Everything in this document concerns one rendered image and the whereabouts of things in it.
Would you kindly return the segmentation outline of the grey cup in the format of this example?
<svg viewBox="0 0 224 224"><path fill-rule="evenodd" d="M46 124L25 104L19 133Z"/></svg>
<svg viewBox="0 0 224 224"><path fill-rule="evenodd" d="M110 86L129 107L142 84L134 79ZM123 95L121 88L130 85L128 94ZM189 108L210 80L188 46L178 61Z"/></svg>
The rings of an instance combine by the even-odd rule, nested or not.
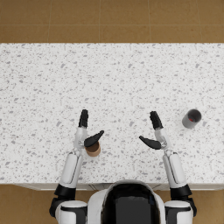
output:
<svg viewBox="0 0 224 224"><path fill-rule="evenodd" d="M182 124L187 129L193 129L201 120L201 113L197 109L189 110L182 119Z"/></svg>

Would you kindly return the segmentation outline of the robot body dark round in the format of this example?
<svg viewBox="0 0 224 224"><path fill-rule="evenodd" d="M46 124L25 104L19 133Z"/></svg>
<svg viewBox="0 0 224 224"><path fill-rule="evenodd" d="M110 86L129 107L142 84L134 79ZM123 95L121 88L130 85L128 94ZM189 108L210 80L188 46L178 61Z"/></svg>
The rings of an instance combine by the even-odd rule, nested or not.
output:
<svg viewBox="0 0 224 224"><path fill-rule="evenodd" d="M120 180L90 197L87 224L166 224L165 205L144 182Z"/></svg>

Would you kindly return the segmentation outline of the brown cup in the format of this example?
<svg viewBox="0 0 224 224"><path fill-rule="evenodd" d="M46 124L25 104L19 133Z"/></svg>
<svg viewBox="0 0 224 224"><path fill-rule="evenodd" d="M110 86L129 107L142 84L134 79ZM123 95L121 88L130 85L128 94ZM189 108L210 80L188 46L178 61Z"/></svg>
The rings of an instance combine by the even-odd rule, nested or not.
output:
<svg viewBox="0 0 224 224"><path fill-rule="evenodd" d="M99 143L95 143L90 147L86 147L85 150L90 157L97 157L101 152L101 146Z"/></svg>

